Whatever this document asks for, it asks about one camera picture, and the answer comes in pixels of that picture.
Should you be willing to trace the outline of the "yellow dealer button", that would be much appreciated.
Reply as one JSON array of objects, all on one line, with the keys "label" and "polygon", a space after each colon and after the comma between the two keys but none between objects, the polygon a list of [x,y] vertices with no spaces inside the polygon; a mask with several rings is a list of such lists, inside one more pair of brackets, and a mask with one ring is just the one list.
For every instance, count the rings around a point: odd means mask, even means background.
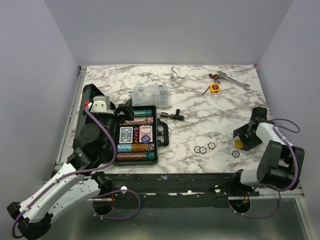
[{"label": "yellow dealer button", "polygon": [[244,144],[242,143],[242,141],[240,139],[236,139],[234,141],[234,146],[238,149],[242,149],[244,147]]}]

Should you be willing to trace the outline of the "blue playing card deck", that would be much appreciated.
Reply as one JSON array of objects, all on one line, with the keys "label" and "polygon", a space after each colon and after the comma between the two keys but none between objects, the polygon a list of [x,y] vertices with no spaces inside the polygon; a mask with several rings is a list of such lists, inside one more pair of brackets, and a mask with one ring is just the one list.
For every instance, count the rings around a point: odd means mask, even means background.
[{"label": "blue playing card deck", "polygon": [[133,143],[133,127],[122,126],[119,129],[119,143],[132,144]]}]

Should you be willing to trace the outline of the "red playing card deck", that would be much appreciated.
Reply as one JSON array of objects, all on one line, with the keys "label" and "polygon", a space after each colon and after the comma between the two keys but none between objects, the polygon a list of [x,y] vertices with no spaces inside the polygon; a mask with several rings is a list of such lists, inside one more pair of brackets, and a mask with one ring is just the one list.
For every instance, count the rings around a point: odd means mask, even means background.
[{"label": "red playing card deck", "polygon": [[153,127],[151,125],[140,126],[139,127],[139,142],[140,143],[141,143],[141,137],[143,135],[149,135],[151,137],[151,142],[152,142],[153,141]]}]

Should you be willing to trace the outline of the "black poker set case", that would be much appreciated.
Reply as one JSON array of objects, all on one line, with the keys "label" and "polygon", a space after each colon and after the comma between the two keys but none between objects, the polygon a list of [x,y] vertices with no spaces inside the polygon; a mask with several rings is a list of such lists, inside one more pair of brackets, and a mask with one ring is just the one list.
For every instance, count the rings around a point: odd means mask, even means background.
[{"label": "black poker set case", "polygon": [[84,86],[68,163],[81,170],[109,162],[154,165],[158,148],[168,145],[168,125],[155,105],[134,106],[132,99],[115,105],[94,84]]}]

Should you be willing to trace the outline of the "blue small blind button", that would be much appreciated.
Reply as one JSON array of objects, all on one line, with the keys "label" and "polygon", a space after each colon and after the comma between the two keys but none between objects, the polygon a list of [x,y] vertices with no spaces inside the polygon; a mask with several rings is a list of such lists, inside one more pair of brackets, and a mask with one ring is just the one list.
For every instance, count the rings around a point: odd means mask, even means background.
[{"label": "blue small blind button", "polygon": [[147,134],[143,135],[140,140],[143,144],[148,144],[152,141],[151,137]]}]

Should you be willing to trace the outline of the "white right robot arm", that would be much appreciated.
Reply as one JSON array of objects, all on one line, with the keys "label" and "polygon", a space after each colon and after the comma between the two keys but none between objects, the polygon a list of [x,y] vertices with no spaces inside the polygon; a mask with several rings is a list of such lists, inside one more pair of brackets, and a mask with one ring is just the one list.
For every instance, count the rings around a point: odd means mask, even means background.
[{"label": "white right robot arm", "polygon": [[247,152],[261,144],[265,146],[257,168],[239,170],[238,179],[230,183],[230,191],[234,195],[243,195],[248,187],[267,187],[278,192],[292,191],[297,187],[305,151],[290,143],[279,129],[300,132],[298,126],[292,130],[276,125],[273,120],[267,119],[266,108],[255,107],[250,121],[233,131],[233,137],[238,138],[243,145],[241,150]]}]

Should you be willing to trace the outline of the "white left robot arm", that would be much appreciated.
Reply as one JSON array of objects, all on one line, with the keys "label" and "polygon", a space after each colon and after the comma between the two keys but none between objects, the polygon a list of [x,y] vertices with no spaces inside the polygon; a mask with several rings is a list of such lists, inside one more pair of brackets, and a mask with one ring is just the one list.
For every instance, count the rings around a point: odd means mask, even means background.
[{"label": "white left robot arm", "polygon": [[120,124],[134,119],[132,100],[115,106],[107,96],[96,96],[79,110],[72,154],[60,170],[36,193],[12,202],[14,239],[37,240],[51,228],[60,212],[72,204],[111,191],[104,169],[117,158],[115,136]]}]

